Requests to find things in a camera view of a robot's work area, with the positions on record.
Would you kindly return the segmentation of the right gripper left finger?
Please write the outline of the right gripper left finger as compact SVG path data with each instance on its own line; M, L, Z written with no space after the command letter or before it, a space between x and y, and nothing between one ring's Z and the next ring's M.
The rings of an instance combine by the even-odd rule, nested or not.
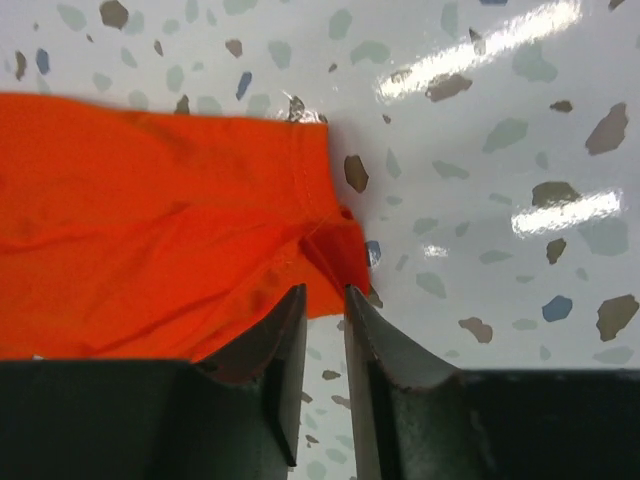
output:
M284 479L296 463L306 289L198 363L1 365L5 479Z

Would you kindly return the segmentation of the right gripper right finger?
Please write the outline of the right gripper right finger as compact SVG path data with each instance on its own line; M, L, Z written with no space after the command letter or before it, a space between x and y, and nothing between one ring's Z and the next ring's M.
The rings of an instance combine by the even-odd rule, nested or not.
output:
M458 368L351 286L345 346L361 479L635 479L635 370Z

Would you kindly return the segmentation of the orange t shirt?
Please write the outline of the orange t shirt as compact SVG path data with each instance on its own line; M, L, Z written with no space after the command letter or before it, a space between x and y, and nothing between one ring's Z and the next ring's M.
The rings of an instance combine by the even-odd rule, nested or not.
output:
M1 97L1 356L199 361L370 286L323 123Z

